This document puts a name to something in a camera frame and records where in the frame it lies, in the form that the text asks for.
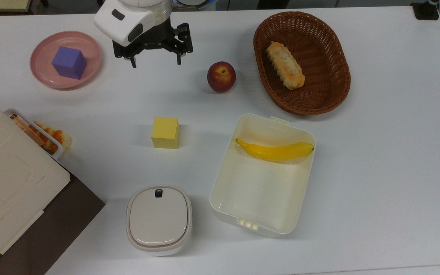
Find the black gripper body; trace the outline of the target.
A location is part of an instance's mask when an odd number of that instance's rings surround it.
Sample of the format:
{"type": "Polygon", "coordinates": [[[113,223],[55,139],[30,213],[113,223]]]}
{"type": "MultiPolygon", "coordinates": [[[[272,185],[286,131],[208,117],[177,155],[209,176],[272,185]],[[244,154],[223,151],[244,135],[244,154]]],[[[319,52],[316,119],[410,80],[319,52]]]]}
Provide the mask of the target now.
{"type": "Polygon", "coordinates": [[[123,46],[113,42],[113,50],[116,58],[131,59],[145,49],[165,49],[175,53],[178,57],[193,52],[193,43],[188,23],[182,23],[176,28],[171,23],[161,23],[154,26],[129,45],[123,46]]]}

